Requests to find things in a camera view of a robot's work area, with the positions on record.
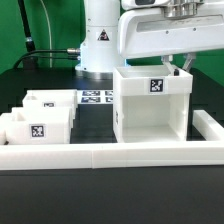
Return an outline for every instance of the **green wall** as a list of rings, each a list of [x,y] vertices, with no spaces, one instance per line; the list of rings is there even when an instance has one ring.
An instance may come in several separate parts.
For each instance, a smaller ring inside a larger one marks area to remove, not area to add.
[[[24,0],[32,37],[37,49],[49,48],[48,28],[39,0]],[[53,48],[79,47],[85,37],[83,0],[44,0],[52,26]],[[0,8],[0,74],[12,68],[14,62],[26,52],[23,27],[17,0],[1,0]],[[54,66],[71,67],[77,62],[54,61]],[[133,65],[161,64],[160,58],[130,60]],[[174,63],[182,66],[182,56],[175,56]],[[49,60],[41,60],[40,66],[48,67]],[[197,54],[195,68],[224,85],[224,51]]]

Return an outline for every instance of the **black cable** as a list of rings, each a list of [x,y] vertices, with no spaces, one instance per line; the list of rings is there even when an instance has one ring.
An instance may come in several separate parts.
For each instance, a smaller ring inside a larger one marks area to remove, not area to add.
[[[27,51],[34,51],[35,48],[35,44],[34,41],[31,37],[31,32],[30,32],[30,26],[29,26],[29,22],[27,19],[27,14],[26,14],[26,8],[25,8],[25,4],[24,4],[24,0],[18,0],[18,4],[19,4],[19,8],[20,8],[20,13],[21,13],[21,17],[22,17],[22,21],[23,21],[23,28],[24,28],[24,33],[26,36],[26,48]]]
[[[18,0],[18,4],[20,7],[21,17],[23,20],[24,32],[26,37],[31,37],[30,27],[27,19],[26,8],[23,0]]]
[[[47,58],[47,59],[64,59],[64,60],[78,60],[78,57],[49,57],[49,56],[39,56],[39,55],[28,55],[28,56],[24,56],[21,57],[19,60],[16,61],[16,63],[13,66],[13,69],[17,69],[19,64],[24,60],[24,59],[28,59],[28,58]]]
[[[67,53],[67,49],[63,49],[63,50],[35,50],[35,51],[31,51],[31,52],[28,52],[28,53],[24,54],[21,58],[29,56],[29,55],[33,55],[33,54],[40,54],[40,53]]]

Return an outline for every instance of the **white box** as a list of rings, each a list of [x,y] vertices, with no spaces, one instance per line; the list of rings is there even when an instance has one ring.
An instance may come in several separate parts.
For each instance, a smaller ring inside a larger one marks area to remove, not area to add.
[[[7,142],[5,129],[7,127],[8,122],[11,120],[11,113],[3,113],[0,116],[0,145],[4,145]]]
[[[75,119],[77,90],[28,90],[23,107],[71,107]]]
[[[192,75],[164,65],[114,69],[113,128],[118,142],[184,141]]]
[[[66,144],[70,142],[71,108],[12,108],[5,127],[10,145]]]

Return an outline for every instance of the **cable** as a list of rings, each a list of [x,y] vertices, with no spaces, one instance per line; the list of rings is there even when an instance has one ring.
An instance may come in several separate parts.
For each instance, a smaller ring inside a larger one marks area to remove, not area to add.
[[[26,48],[27,51],[34,51],[35,50],[35,44],[34,41],[31,37],[31,32],[30,32],[30,26],[27,18],[27,13],[26,13],[26,8],[23,0],[18,0],[19,8],[20,8],[20,13],[22,17],[22,22],[23,22],[23,28],[24,28],[24,33],[26,37]]]
[[[40,0],[40,2],[43,6],[43,9],[44,9],[44,12],[45,12],[45,15],[46,15],[46,19],[47,19],[48,32],[49,32],[49,45],[50,45],[50,50],[52,50],[51,23],[50,23],[49,15],[48,15],[48,12],[47,12],[47,8],[44,4],[44,1]],[[53,65],[53,60],[52,60],[52,58],[50,58],[50,68],[52,68],[52,65]]]
[[[39,56],[39,55],[28,55],[28,56],[24,56],[21,57],[19,60],[16,61],[16,63],[13,66],[13,69],[17,69],[19,64],[27,58],[47,58],[47,59],[64,59],[64,60],[78,60],[78,56],[76,57],[49,57],[49,56]]]
[[[61,54],[65,54],[65,53],[68,53],[68,51],[67,51],[67,49],[62,49],[62,50],[35,50],[35,51],[31,51],[31,52],[28,52],[28,53],[24,54],[22,57],[26,57],[26,56],[33,55],[33,54],[39,54],[39,53],[61,53]]]

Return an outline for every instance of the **black surface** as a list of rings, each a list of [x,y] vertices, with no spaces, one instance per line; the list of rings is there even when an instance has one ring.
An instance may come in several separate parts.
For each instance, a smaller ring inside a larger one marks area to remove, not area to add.
[[[224,88],[192,73],[190,119],[192,109],[206,109],[222,123]],[[71,70],[10,70],[0,76],[0,111],[21,105],[27,89],[102,85],[112,89]],[[71,141],[113,142],[111,115],[111,105],[79,105]],[[201,138],[190,126],[188,137]],[[223,224],[224,166],[1,171],[0,202],[0,224]]]

